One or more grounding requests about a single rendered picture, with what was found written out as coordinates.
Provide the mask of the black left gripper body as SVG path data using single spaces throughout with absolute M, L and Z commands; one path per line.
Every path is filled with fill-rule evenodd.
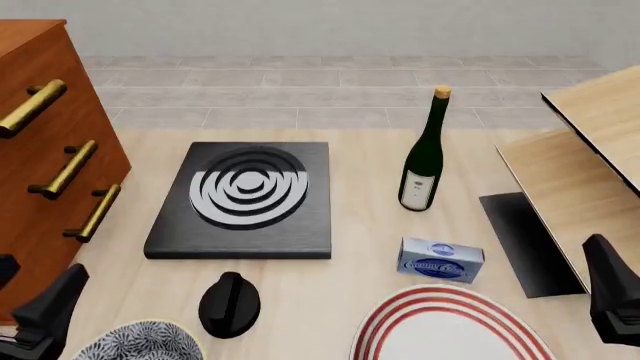
M 58 360 L 64 328 L 0 326 L 0 360 Z

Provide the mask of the wooden cabinet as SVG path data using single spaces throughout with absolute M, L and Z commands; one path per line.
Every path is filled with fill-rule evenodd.
M 131 164 L 65 28 L 64 20 L 0 20 L 0 119 L 51 80 L 67 91 L 11 139 L 0 138 L 0 254 L 21 269 L 0 290 L 0 326 L 67 269 L 82 243 L 62 236 L 83 226 L 100 198 L 121 185 Z M 57 200 L 29 194 L 72 157 L 65 146 L 96 140 L 98 149 Z

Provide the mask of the dark green wine bottle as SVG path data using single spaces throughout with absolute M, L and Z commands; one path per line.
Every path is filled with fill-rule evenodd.
M 429 209 L 435 198 L 443 171 L 441 134 L 451 92 L 446 85 L 434 89 L 424 130 L 404 163 L 398 201 L 413 212 Z

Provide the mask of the flat black stove plate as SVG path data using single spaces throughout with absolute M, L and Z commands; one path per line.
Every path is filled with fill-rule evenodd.
M 192 143 L 143 251 L 149 259 L 330 258 L 328 143 Z

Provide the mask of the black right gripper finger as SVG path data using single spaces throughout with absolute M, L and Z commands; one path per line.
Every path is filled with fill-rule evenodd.
M 601 234 L 582 245 L 591 294 L 591 313 L 640 314 L 640 276 L 620 257 Z

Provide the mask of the round black stove knob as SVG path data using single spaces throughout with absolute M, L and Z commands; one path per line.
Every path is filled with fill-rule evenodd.
M 198 316 L 209 335 L 229 339 L 251 329 L 260 311 L 256 287 L 238 272 L 224 272 L 202 296 Z

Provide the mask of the pale wooden rack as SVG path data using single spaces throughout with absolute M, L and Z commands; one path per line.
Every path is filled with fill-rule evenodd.
M 519 191 L 480 197 L 525 295 L 587 293 L 593 234 L 640 275 L 640 65 L 541 98 L 563 127 L 498 143 Z

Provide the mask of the patterned black and white bowl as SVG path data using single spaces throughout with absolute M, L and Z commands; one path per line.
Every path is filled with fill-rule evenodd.
M 72 360 L 205 360 L 205 356 L 196 339 L 181 326 L 141 320 L 106 332 Z

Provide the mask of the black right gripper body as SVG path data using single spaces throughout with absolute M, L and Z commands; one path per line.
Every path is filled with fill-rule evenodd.
M 592 302 L 592 324 L 605 344 L 640 344 L 640 302 L 614 308 Z

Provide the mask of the blue cream cheese box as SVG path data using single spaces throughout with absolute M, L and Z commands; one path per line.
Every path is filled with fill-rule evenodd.
M 397 271 L 472 284 L 484 263 L 482 248 L 404 236 Z

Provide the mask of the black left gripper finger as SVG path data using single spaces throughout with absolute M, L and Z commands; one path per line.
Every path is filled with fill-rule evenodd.
M 11 254 L 0 254 L 0 290 L 15 277 L 21 266 Z
M 81 263 L 66 269 L 45 290 L 30 301 L 14 308 L 11 315 L 17 323 L 16 340 L 65 340 L 78 299 L 89 280 Z

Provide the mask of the white plate with red rings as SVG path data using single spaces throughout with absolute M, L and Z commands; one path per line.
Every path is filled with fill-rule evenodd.
M 398 290 L 360 324 L 349 360 L 557 360 L 523 320 L 446 284 Z

